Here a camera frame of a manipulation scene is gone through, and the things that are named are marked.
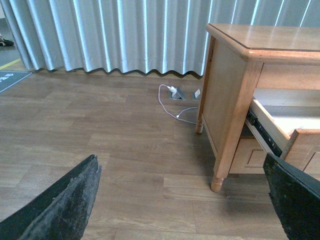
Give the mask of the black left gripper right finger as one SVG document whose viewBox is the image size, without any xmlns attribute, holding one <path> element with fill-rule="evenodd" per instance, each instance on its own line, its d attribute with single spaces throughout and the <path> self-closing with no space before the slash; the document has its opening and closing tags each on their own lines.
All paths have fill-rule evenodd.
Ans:
<svg viewBox="0 0 320 240">
<path fill-rule="evenodd" d="M 273 153 L 267 153 L 263 170 L 269 197 L 290 240 L 320 238 L 320 181 Z"/>
</svg>

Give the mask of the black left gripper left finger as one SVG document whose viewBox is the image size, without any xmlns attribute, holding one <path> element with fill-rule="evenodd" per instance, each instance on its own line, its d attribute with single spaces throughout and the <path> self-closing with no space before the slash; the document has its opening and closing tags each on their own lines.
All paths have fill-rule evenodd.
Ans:
<svg viewBox="0 0 320 240">
<path fill-rule="evenodd" d="M 102 167 L 90 155 L 0 223 L 2 240 L 80 240 L 96 200 Z"/>
</svg>

